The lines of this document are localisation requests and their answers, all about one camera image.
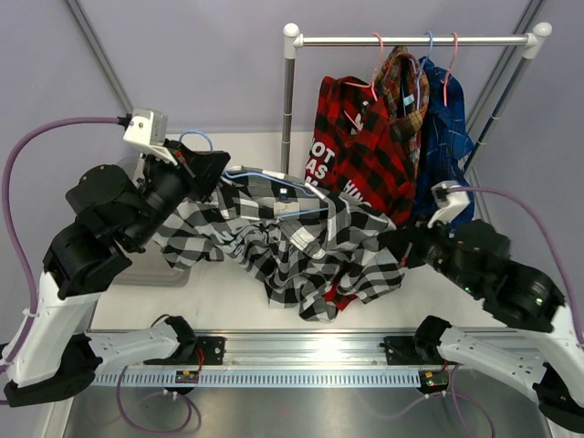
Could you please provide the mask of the black white plaid shirt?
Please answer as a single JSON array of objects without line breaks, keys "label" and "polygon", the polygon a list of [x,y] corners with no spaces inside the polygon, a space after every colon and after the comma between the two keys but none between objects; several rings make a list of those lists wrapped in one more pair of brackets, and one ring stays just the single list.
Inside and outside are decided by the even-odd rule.
[{"label": "black white plaid shirt", "polygon": [[345,193],[236,167],[209,201],[182,202],[153,240],[174,269],[231,259],[264,285],[269,305],[331,322],[352,301],[402,285],[404,270],[382,241],[395,229]]}]

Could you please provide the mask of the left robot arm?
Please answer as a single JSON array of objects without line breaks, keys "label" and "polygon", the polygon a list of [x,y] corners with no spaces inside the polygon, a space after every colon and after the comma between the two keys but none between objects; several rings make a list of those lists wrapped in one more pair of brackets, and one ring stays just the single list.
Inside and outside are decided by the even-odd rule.
[{"label": "left robot arm", "polygon": [[11,407],[60,402],[84,391],[100,374],[149,360],[184,364],[196,337],[181,317],[114,335],[79,330],[113,280],[185,200],[206,201],[230,160],[225,151],[191,151],[166,141],[168,161],[148,157],[135,185],[116,165],[87,171],[66,198],[72,224],[52,240],[39,279],[39,304],[24,326],[26,340],[4,345],[4,388]]}]

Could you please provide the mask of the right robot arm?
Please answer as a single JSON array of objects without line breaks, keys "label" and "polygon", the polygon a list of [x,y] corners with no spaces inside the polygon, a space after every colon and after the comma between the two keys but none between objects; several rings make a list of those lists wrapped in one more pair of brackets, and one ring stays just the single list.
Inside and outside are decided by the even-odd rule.
[{"label": "right robot arm", "polygon": [[565,296],[548,275],[512,260],[509,238],[481,220],[455,231],[411,225],[392,231],[384,244],[405,267],[429,266],[481,301],[495,320],[532,339],[541,357],[513,355],[436,316],[403,344],[384,342],[387,354],[478,370],[525,395],[550,421],[582,433],[583,348]]}]

